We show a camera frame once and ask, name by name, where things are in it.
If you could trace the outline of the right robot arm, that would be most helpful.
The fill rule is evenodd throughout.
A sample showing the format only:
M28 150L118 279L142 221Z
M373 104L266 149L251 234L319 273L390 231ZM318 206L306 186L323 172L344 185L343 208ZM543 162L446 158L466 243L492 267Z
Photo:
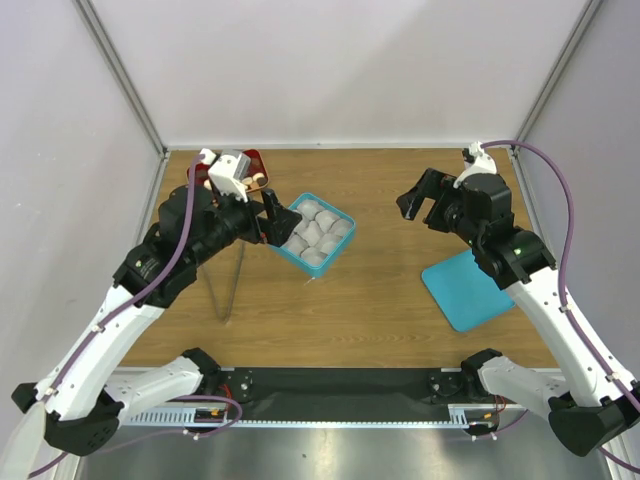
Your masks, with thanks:
M462 394L474 402L498 395L519 403L546 419L562 445L580 457L635 426L638 380L560 286L556 261L541 238L515 225L504 179L429 168L396 203L412 220L426 199L433 205L425 224L470 246L479 269L527 315L563 375L554 380L485 349L463 361Z

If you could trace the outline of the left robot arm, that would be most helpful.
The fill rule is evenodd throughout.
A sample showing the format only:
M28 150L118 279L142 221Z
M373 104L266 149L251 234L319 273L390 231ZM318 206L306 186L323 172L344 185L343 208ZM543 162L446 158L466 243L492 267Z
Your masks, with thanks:
M141 244L126 255L105 300L60 364L12 394L22 412L45 407L43 438L68 454L99 450L130 417L175 398L213 398L219 365L202 349L146 373L131 386L108 381L131 346L197 279L198 268L236 240L279 247L301 222L266 189L259 201L215 196L202 186L174 189Z

